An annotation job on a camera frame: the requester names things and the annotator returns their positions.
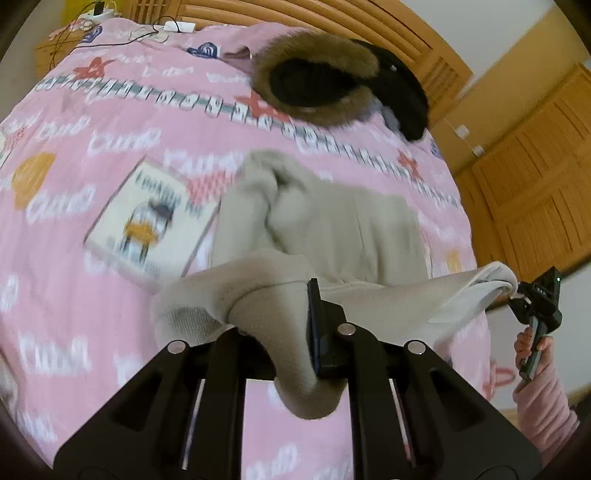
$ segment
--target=white charger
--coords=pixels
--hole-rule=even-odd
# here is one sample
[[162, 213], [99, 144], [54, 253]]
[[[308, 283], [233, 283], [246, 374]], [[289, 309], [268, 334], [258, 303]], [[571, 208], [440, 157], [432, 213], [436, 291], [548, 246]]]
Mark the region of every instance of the white charger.
[[182, 33], [193, 33], [195, 31], [195, 24], [192, 22], [173, 22], [172, 20], [167, 20], [164, 24], [165, 32], [178, 32], [179, 30]]

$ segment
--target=white wall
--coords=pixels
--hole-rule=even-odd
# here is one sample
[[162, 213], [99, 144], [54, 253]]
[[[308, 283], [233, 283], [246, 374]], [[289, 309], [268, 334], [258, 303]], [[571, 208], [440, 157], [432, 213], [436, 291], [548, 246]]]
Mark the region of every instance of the white wall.
[[402, 0], [474, 72], [484, 74], [550, 9], [552, 0]]
[[36, 82], [35, 47], [61, 26], [64, 0], [41, 0], [0, 62], [0, 120], [6, 118]]
[[[567, 392], [591, 383], [591, 265], [566, 277], [560, 287], [562, 326], [554, 332], [554, 359]], [[492, 336], [492, 356], [500, 366], [514, 367], [513, 343], [525, 327], [509, 307], [487, 314]], [[492, 404], [515, 408], [514, 386], [501, 388]]]

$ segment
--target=screw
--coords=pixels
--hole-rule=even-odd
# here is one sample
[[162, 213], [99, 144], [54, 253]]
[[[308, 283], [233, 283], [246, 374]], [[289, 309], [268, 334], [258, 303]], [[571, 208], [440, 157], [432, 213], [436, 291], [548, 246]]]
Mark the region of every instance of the screw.
[[408, 351], [414, 353], [415, 355], [422, 355], [427, 350], [427, 347], [424, 343], [419, 342], [418, 340], [413, 340], [407, 345]]
[[168, 344], [167, 349], [171, 354], [176, 355], [177, 353], [184, 352], [185, 347], [185, 343], [182, 340], [175, 340]]
[[355, 333], [355, 330], [355, 325], [353, 325], [352, 323], [341, 323], [337, 327], [337, 331], [341, 335], [353, 335]]

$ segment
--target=pink sleeve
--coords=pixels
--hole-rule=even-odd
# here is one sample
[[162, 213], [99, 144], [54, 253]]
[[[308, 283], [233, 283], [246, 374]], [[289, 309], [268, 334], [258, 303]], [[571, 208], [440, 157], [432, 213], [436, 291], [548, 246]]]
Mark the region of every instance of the pink sleeve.
[[579, 426], [569, 409], [564, 388], [554, 364], [529, 384], [522, 382], [513, 393], [522, 433], [542, 454], [546, 465]]

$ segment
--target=black clamp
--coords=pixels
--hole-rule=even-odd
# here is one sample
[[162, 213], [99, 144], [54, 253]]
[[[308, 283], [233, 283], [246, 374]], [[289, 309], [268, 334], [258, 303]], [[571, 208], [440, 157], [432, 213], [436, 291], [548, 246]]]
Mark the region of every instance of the black clamp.
[[558, 309], [561, 277], [558, 269], [551, 267], [532, 283], [520, 282], [518, 296], [509, 300], [509, 307], [517, 320], [533, 330], [532, 353], [519, 369], [525, 380], [534, 379], [541, 357], [537, 350], [540, 340], [562, 325], [562, 313]]
[[[349, 383], [355, 480], [531, 480], [541, 470], [536, 448], [427, 345], [380, 342], [348, 323], [316, 279], [309, 304], [317, 375]], [[274, 377], [265, 349], [237, 329], [208, 345], [171, 342], [61, 447], [54, 471], [239, 480], [246, 379]]]

